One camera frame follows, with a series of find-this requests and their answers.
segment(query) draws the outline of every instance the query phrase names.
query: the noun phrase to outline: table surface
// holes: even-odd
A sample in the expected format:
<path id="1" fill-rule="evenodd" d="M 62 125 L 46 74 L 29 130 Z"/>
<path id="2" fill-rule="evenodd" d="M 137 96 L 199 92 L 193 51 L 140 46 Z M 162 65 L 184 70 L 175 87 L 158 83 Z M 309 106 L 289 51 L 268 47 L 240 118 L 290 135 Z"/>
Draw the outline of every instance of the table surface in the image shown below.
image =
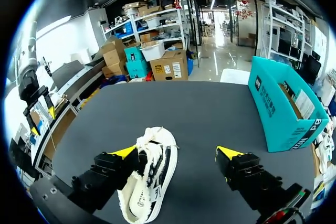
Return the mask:
<path id="1" fill-rule="evenodd" d="M 178 146 L 177 167 L 153 223 L 254 223 L 251 210 L 231 191 L 215 164 L 216 146 L 253 152 L 284 188 L 293 183 L 313 190 L 310 148 L 268 153 L 257 107 L 246 85 L 216 82 L 128 83 L 103 88 L 79 112 L 63 136 L 52 165 L 68 185 L 100 152 L 135 144 L 146 127 L 163 126 Z M 311 197 L 302 212 L 310 211 Z M 127 223 L 115 193 L 94 215 Z"/>

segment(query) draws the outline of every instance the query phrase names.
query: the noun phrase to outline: teal storage bin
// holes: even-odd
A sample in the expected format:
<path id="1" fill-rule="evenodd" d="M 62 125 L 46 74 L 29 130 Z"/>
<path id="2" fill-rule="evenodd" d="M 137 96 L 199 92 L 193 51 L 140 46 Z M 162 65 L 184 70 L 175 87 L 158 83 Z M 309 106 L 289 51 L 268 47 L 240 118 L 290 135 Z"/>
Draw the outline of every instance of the teal storage bin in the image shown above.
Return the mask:
<path id="1" fill-rule="evenodd" d="M 124 48 L 128 62 L 143 60 L 144 56 L 140 50 L 140 44 L 136 43 L 135 46 Z"/>
<path id="2" fill-rule="evenodd" d="M 279 84 L 285 86 L 294 102 L 299 96 L 301 100 L 304 93 L 307 95 L 313 105 L 307 119 L 298 119 Z M 248 87 L 259 111 L 269 152 L 306 147 L 328 123 L 328 115 L 316 95 L 289 65 L 254 56 Z"/>
<path id="3" fill-rule="evenodd" d="M 126 67 L 131 79 L 143 78 L 151 70 L 151 67 L 145 59 L 126 62 Z"/>

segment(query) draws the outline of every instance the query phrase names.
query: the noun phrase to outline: tiled floor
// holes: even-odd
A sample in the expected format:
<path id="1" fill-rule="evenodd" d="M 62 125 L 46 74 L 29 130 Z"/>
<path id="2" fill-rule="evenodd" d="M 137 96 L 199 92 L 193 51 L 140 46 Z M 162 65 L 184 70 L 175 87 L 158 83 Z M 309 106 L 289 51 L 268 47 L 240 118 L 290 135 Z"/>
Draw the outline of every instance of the tiled floor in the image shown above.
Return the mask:
<path id="1" fill-rule="evenodd" d="M 220 81 L 225 68 L 251 70 L 253 48 L 237 46 L 235 40 L 231 43 L 230 38 L 222 33 L 216 33 L 215 37 L 204 37 L 203 42 L 198 47 L 199 68 L 195 60 L 190 81 Z"/>

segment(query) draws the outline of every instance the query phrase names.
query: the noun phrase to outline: blue plastic crate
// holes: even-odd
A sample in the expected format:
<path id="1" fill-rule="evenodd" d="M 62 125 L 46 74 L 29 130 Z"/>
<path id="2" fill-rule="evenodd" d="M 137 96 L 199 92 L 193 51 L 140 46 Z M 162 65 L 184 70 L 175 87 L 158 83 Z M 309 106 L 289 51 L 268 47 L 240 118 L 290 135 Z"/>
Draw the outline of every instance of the blue plastic crate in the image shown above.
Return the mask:
<path id="1" fill-rule="evenodd" d="M 131 22 L 127 22 L 124 26 L 126 29 L 126 34 L 132 34 L 133 33 L 133 28 Z"/>
<path id="2" fill-rule="evenodd" d="M 126 67 L 131 79 L 143 78 L 151 70 L 148 62 L 145 59 L 126 62 Z"/>
<path id="3" fill-rule="evenodd" d="M 140 43 L 136 43 L 134 46 L 126 47 L 124 48 L 124 51 L 128 62 L 144 59 L 140 50 Z"/>
<path id="4" fill-rule="evenodd" d="M 279 84 L 286 87 L 294 102 L 300 92 L 307 95 L 314 106 L 308 119 L 298 119 Z M 306 147 L 328 123 L 328 115 L 314 92 L 286 64 L 254 56 L 248 87 L 259 111 L 269 152 Z"/>

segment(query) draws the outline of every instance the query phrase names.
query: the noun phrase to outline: white sneaker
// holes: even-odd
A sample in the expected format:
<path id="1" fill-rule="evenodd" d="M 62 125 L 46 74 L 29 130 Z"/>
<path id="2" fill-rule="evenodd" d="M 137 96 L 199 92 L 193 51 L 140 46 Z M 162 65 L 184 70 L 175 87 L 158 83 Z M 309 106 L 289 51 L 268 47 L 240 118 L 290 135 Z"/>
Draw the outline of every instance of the white sneaker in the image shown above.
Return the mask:
<path id="1" fill-rule="evenodd" d="M 328 162 L 332 159 L 332 151 L 335 149 L 332 138 L 325 134 L 319 146 L 315 149 L 315 153 L 320 160 L 319 169 L 322 174 L 326 173 Z"/>
<path id="2" fill-rule="evenodd" d="M 177 164 L 177 146 L 163 127 L 147 128 L 137 139 L 140 168 L 128 178 L 118 197 L 125 220 L 131 224 L 153 221 Z"/>

